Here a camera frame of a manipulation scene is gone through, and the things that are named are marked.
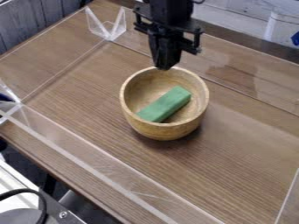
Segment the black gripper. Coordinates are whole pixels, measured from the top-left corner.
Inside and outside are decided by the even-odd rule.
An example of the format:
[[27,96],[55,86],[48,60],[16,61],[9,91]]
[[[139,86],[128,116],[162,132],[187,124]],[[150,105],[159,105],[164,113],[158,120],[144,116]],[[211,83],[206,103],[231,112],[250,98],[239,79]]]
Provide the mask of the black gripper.
[[148,35],[154,65],[160,70],[180,62],[182,51],[198,54],[202,50],[203,28],[192,18],[194,4],[194,0],[143,0],[135,4],[135,29]]

